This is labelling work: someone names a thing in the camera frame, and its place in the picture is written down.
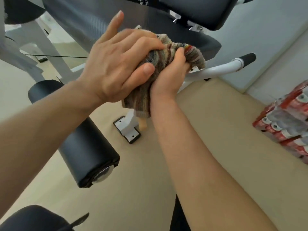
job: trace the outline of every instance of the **beige floor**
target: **beige floor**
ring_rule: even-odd
[[[216,159],[279,230],[306,230],[308,165],[251,126],[263,105],[219,79],[195,82],[177,100]],[[57,152],[5,217],[40,204],[68,221],[90,212],[76,230],[168,230],[175,191],[153,126],[129,145],[112,124],[125,113],[120,103],[107,103],[91,115],[121,156],[106,181],[79,189]]]

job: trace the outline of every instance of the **black cable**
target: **black cable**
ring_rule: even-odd
[[[37,55],[37,54],[25,54],[27,56],[42,56],[42,57],[58,57],[58,58],[87,58],[87,57],[71,57],[71,56],[52,56],[52,55]]]

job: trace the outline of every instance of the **black padded roller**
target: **black padded roller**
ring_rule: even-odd
[[[34,103],[63,86],[56,80],[40,81],[30,88],[29,100]],[[120,160],[118,153],[90,118],[67,137],[59,152],[81,188],[105,179]]]
[[[240,58],[244,61],[244,66],[243,66],[244,68],[245,66],[248,66],[250,63],[254,62],[257,57],[256,57],[256,54],[250,53],[250,54],[241,56]]]

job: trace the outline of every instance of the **wall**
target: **wall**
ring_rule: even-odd
[[[31,104],[28,90],[35,84],[28,73],[0,60],[0,121]]]
[[[289,93],[308,79],[308,30],[248,89],[264,104]]]

